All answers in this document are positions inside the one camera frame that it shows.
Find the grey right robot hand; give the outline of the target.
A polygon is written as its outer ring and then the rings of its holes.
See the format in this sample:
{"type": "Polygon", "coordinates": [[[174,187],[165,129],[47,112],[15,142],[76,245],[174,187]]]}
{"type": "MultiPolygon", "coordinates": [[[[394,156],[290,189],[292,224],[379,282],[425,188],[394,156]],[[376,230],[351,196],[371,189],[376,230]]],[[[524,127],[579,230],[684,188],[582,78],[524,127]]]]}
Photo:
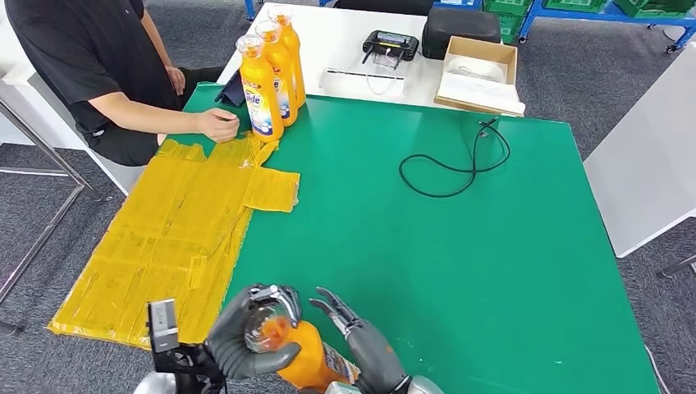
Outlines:
{"type": "Polygon", "coordinates": [[[382,332],[324,287],[309,303],[321,309],[341,332],[359,369],[355,386],[362,393],[407,393],[412,377],[382,332]]]}

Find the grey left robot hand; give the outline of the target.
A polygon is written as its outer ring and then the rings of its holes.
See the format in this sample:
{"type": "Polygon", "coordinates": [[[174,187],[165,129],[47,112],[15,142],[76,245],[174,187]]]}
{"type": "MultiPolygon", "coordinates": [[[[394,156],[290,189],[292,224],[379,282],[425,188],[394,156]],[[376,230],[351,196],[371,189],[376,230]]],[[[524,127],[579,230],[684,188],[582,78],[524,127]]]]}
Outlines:
{"type": "Polygon", "coordinates": [[[207,346],[223,374],[235,380],[252,378],[266,373],[276,373],[288,367],[300,353],[301,346],[289,342],[281,349],[256,353],[245,341],[245,326],[253,310],[270,301],[276,301],[290,313],[291,326],[296,327],[302,318],[299,292],[292,286],[246,286],[235,295],[217,317],[207,338],[207,346]]]}

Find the person's right hand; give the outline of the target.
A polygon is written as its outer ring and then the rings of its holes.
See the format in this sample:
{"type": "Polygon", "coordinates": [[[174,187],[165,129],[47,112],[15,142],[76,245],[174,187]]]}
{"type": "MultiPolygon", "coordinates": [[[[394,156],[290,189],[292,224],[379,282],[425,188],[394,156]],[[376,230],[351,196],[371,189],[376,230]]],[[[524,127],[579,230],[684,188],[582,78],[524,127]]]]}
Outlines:
{"type": "Polygon", "coordinates": [[[240,121],[238,117],[221,108],[211,108],[195,114],[197,131],[216,143],[233,140],[237,136],[240,121]]]}

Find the person's left hand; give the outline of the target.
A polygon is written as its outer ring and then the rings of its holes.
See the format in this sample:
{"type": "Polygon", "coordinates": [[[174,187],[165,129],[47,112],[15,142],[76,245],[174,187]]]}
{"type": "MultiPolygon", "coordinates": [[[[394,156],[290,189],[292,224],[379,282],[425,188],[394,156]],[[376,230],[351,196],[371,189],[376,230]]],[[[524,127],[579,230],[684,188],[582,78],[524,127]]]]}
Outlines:
{"type": "Polygon", "coordinates": [[[172,83],[172,87],[175,90],[177,96],[182,96],[185,90],[185,76],[181,69],[174,66],[165,66],[165,70],[172,83]]]}

